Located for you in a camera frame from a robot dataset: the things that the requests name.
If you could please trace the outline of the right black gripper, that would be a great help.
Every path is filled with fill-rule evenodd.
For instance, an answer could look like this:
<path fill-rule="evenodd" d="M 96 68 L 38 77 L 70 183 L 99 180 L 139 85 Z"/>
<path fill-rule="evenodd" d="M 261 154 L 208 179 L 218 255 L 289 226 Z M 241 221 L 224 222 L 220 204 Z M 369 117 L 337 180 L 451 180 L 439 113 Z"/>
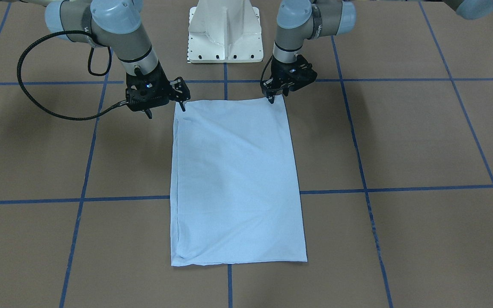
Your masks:
<path fill-rule="evenodd" d="M 172 82 L 168 80 L 162 68 L 156 68 L 147 75 L 135 76 L 126 74 L 126 105 L 133 112 L 143 111 L 149 119 L 153 119 L 151 108 L 162 107 L 170 99 L 179 103 L 185 112 L 186 101 L 190 100 L 190 90 L 182 77 Z"/>

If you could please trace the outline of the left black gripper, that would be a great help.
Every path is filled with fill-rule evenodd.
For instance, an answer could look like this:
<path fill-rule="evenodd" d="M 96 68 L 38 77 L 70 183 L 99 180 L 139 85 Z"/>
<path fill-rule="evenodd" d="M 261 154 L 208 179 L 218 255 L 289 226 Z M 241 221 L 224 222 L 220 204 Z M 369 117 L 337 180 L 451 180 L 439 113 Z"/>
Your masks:
<path fill-rule="evenodd" d="M 288 96 L 307 86 L 317 79 L 317 72 L 303 55 L 298 55 L 296 61 L 288 64 L 278 61 L 271 56 L 260 76 L 262 94 L 270 104 L 274 104 L 277 93 Z"/>

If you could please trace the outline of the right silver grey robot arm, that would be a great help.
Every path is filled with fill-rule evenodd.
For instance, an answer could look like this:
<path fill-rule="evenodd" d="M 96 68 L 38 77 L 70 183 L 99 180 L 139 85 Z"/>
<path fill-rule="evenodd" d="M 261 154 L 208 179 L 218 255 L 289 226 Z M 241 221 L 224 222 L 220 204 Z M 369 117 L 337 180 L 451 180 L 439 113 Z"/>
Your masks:
<path fill-rule="evenodd" d="M 45 23 L 51 33 L 65 39 L 109 47 L 126 72 L 125 101 L 133 112 L 176 101 L 184 110 L 190 90 L 184 79 L 168 80 L 143 27 L 141 0 L 54 0 L 45 5 Z"/>

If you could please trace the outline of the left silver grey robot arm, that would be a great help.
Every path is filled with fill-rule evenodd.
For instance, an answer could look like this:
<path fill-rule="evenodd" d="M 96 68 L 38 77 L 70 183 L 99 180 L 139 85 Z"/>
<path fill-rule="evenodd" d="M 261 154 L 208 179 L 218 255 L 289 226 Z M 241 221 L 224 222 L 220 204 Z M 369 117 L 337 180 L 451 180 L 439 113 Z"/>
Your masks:
<path fill-rule="evenodd" d="M 301 54 L 305 40 L 350 33 L 356 25 L 356 8 L 344 0 L 282 0 L 276 16 L 273 52 L 260 77 L 261 91 L 274 103 L 317 79 L 317 72 Z"/>

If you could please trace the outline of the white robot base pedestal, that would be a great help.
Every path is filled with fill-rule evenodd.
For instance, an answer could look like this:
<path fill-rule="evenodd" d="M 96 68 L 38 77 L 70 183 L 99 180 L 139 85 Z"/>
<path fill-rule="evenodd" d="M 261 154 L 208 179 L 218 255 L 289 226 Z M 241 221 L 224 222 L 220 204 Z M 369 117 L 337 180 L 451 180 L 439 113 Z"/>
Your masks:
<path fill-rule="evenodd" d="M 249 0 L 200 0 L 188 17 L 188 63 L 263 60 L 260 11 Z"/>

